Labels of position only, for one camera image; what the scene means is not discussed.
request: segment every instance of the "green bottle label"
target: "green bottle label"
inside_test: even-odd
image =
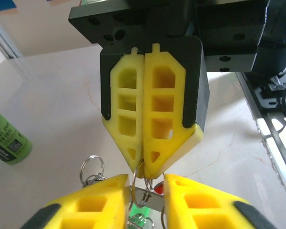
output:
[[[19,161],[30,150],[30,141],[0,115],[0,159],[5,162]]]

